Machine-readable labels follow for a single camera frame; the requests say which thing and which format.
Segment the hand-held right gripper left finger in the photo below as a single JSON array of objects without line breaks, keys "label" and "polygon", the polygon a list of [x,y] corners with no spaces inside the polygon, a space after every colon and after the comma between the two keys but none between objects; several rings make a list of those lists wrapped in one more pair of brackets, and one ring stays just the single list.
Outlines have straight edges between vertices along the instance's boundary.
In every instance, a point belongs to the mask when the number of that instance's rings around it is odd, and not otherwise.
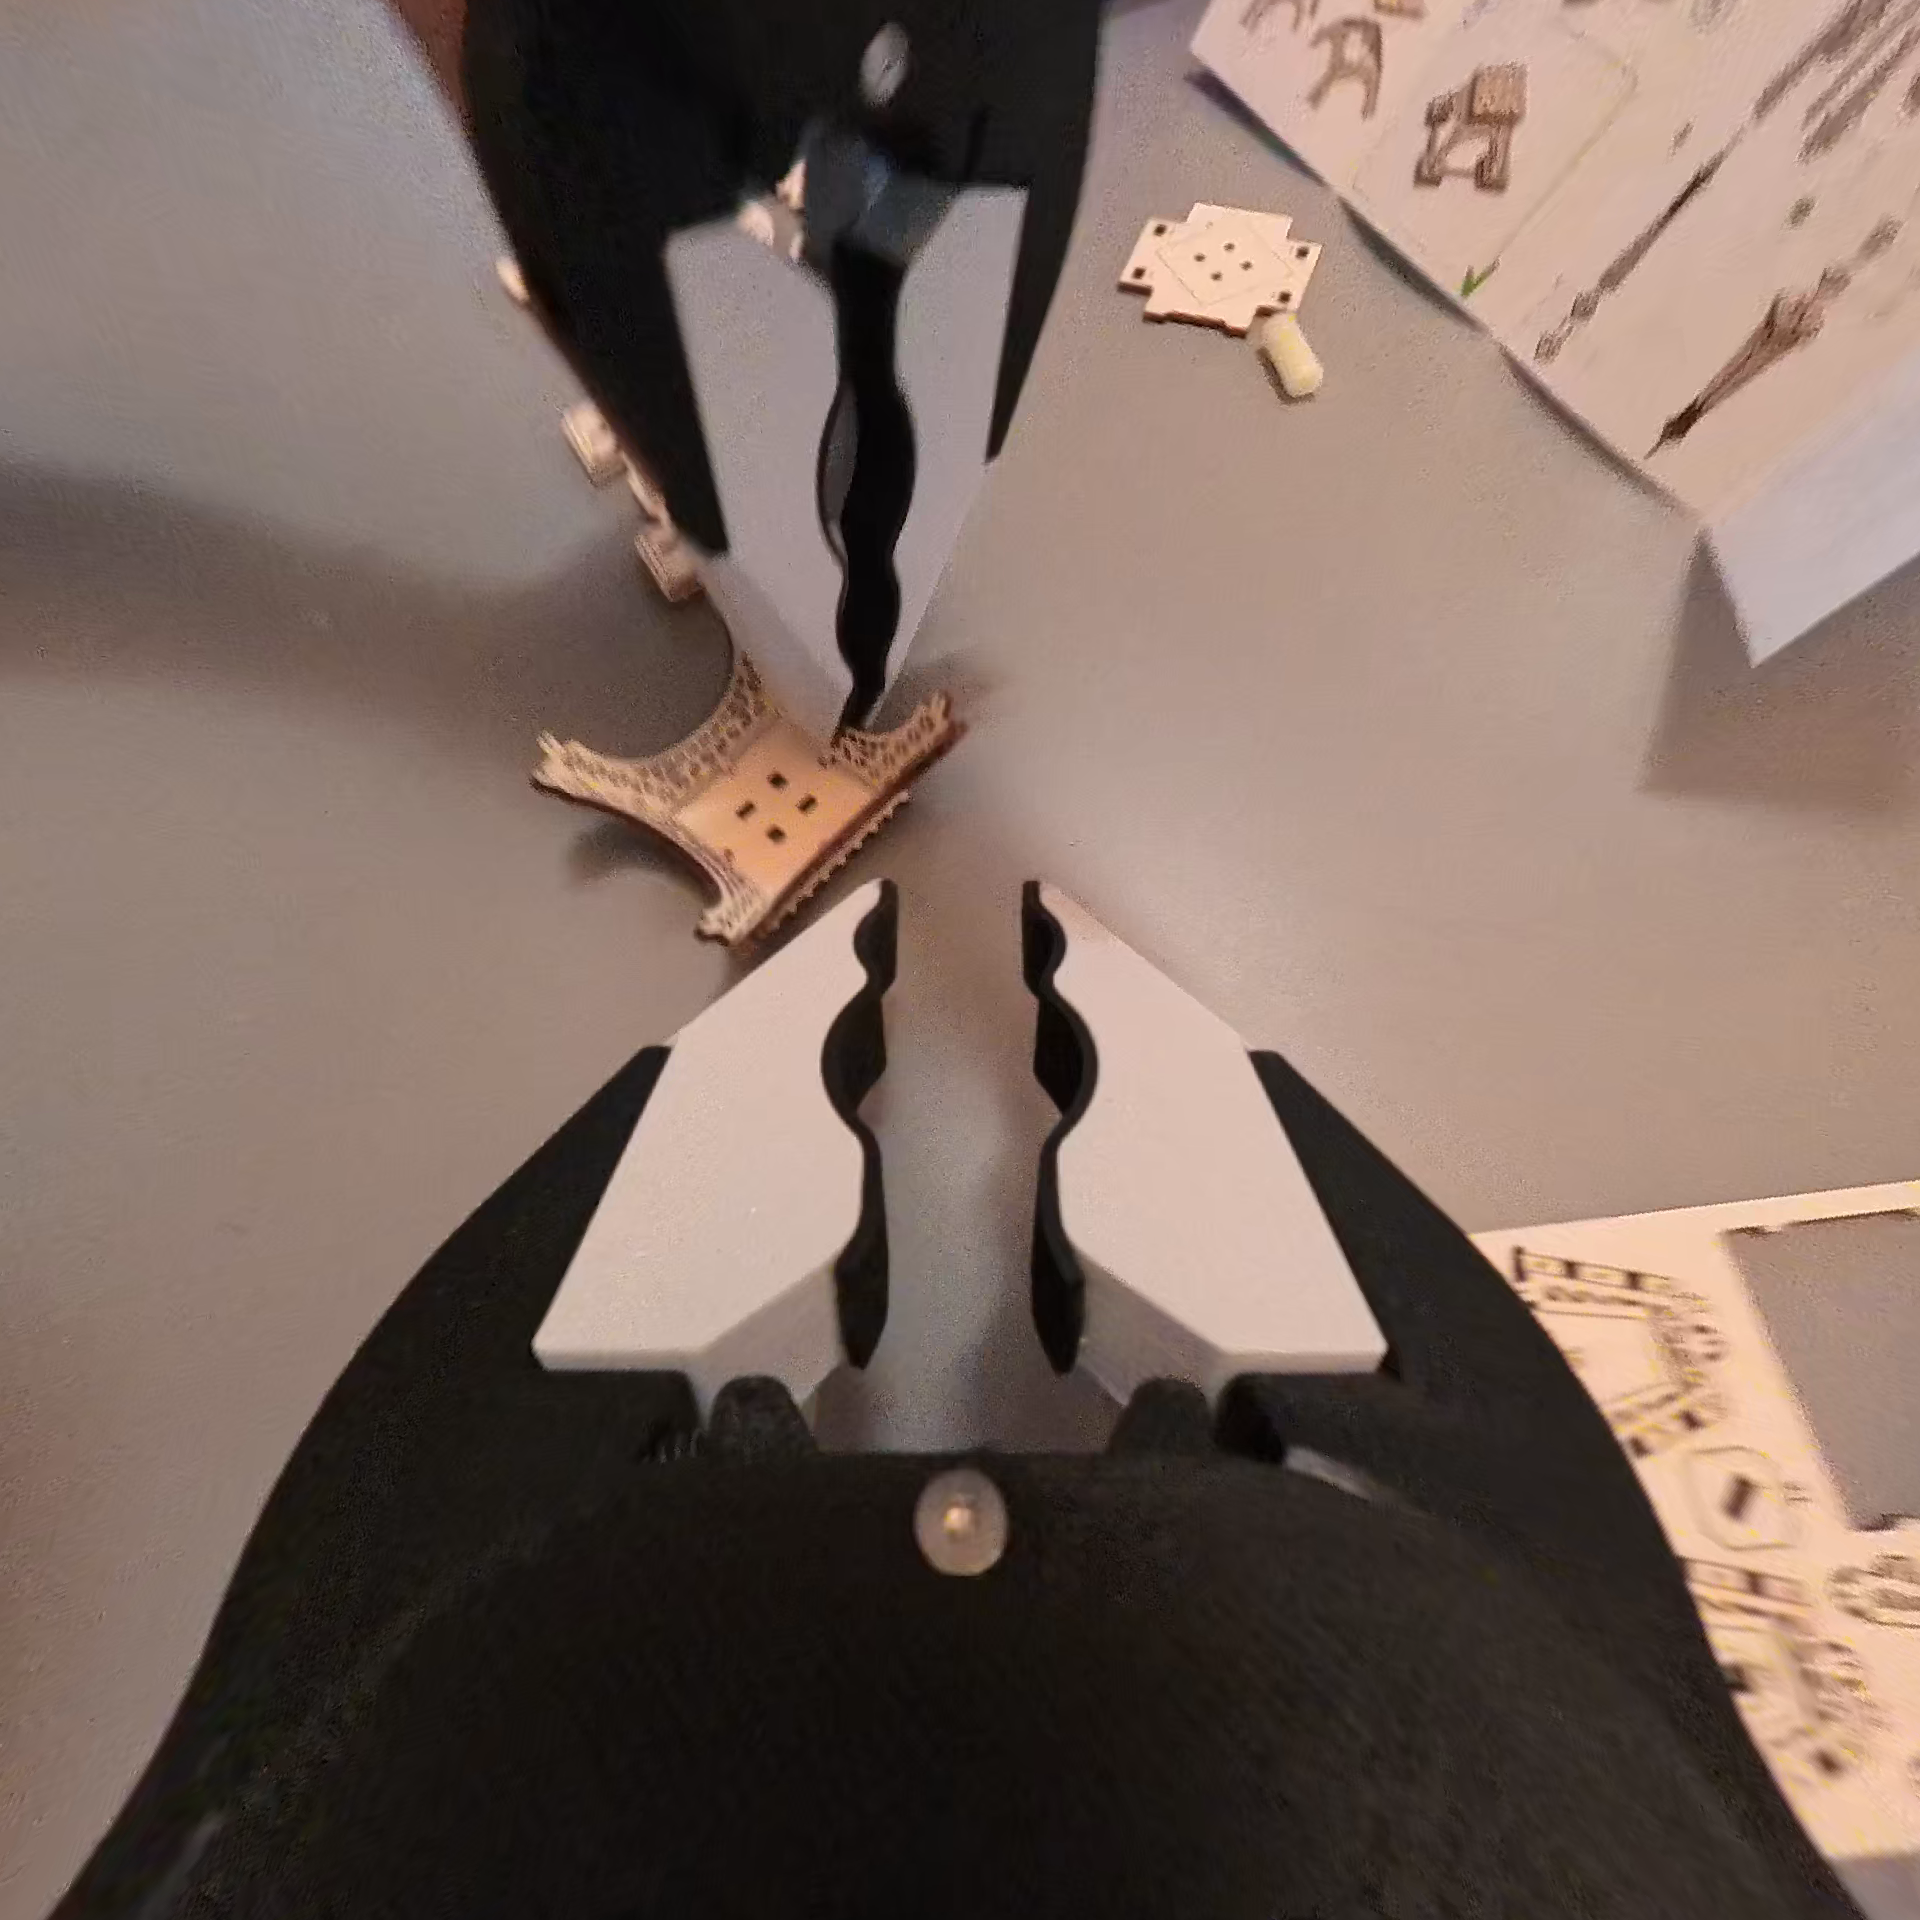
[{"label": "hand-held right gripper left finger", "polygon": [[552,1376],[675,1376],[710,1415],[765,1377],[817,1415],[890,1322],[881,1143],[900,887],[860,883],[655,1057],[588,1234],[532,1334]]}]

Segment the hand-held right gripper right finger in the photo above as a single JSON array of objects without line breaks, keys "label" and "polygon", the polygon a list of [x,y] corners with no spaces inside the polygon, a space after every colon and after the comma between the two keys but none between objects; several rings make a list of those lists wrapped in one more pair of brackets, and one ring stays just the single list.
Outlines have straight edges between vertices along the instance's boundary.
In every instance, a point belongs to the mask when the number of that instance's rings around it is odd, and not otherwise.
[{"label": "hand-held right gripper right finger", "polygon": [[1114,1402],[1374,1376],[1386,1336],[1234,1024],[1043,879],[1022,892],[1022,975],[1057,1110],[1030,1264],[1049,1365]]}]

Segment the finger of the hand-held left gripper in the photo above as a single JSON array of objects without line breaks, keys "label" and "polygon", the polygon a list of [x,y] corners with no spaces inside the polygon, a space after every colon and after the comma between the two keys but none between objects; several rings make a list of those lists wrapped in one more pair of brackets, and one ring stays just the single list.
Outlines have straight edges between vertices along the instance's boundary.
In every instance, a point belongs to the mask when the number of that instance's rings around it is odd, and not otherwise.
[{"label": "finger of the hand-held left gripper", "polygon": [[723,543],[699,574],[779,712],[830,738],[845,727],[845,452],[830,283],[803,257],[787,207],[740,207],[670,241],[666,274],[704,411]]},{"label": "finger of the hand-held left gripper", "polygon": [[853,223],[853,722],[921,632],[993,465],[1026,188],[881,187]]}]

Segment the wooden lattice tower base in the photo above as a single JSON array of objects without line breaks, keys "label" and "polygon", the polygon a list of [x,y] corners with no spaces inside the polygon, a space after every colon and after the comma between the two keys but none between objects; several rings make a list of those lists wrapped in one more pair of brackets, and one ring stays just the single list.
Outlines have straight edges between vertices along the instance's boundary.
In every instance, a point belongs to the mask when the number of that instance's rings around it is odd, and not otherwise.
[{"label": "wooden lattice tower base", "polygon": [[749,948],[779,930],[912,796],[962,738],[946,691],[904,722],[805,735],[749,650],[732,650],[717,706],[654,754],[612,754],[540,735],[532,783],[647,831],[710,883],[699,938]]}]

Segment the grey desk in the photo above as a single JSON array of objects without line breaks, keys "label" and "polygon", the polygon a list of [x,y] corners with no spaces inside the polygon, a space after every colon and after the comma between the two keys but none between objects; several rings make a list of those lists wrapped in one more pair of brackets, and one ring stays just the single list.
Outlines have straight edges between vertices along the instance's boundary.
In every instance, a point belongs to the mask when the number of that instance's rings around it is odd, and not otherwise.
[{"label": "grey desk", "polygon": [[[896,1298],[830,1431],[1064,1448],[1022,883],[1279,1049],[1468,1230],[1916,1177],[1916,574],[1751,669],[1693,527],[1108,10],[1072,257],[912,646]],[[496,283],[379,4],[4,4],[4,1914],[148,1761],[395,1288],[725,987],[527,783],[725,676]],[[1196,202],[1322,244],[1326,387],[1148,323]]]}]

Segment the wooden strip of square pieces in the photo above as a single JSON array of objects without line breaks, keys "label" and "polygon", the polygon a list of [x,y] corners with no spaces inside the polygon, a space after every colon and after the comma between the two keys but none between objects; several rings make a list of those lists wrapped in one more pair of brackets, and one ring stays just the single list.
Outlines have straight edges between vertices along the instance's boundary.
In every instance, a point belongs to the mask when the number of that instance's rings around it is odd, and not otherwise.
[{"label": "wooden strip of square pieces", "polygon": [[655,585],[655,595],[675,605],[699,599],[704,568],[692,562],[692,549],[686,543],[666,490],[655,488],[654,469],[635,449],[618,443],[612,421],[594,400],[575,400],[561,411],[561,438],[578,465],[588,469],[592,488],[612,488],[623,484],[634,503],[635,503],[635,562],[640,574]]}]

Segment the wooden cross-shaped platform piece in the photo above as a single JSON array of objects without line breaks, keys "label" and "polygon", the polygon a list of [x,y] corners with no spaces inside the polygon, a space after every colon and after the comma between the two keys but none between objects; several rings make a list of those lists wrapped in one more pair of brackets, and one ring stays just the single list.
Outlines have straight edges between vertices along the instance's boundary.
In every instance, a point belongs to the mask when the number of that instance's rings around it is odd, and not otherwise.
[{"label": "wooden cross-shaped platform piece", "polygon": [[1183,223],[1139,227],[1118,287],[1142,297],[1148,323],[1244,339],[1305,305],[1318,258],[1322,244],[1295,234],[1289,214],[1196,202]]}]

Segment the pale puzzle sheet with cutout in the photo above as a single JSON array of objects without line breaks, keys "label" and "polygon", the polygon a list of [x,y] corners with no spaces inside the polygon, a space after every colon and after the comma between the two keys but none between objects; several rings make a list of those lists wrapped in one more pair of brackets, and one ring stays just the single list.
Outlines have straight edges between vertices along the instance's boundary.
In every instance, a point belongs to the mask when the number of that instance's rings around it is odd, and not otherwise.
[{"label": "pale puzzle sheet with cutout", "polygon": [[1863,1529],[1736,1243],[1916,1223],[1916,1179],[1473,1234],[1660,1513],[1748,1732],[1838,1866],[1920,1841],[1920,1534]]}]

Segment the white folded instruction sheet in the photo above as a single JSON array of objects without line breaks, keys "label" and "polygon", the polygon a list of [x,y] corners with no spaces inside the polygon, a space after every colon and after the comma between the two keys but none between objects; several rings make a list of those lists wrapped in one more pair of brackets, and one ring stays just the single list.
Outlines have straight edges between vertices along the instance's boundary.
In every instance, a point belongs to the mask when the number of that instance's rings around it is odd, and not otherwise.
[{"label": "white folded instruction sheet", "polygon": [[1910,0],[1247,0],[1191,54],[1693,516],[1751,662],[1916,562]]}]

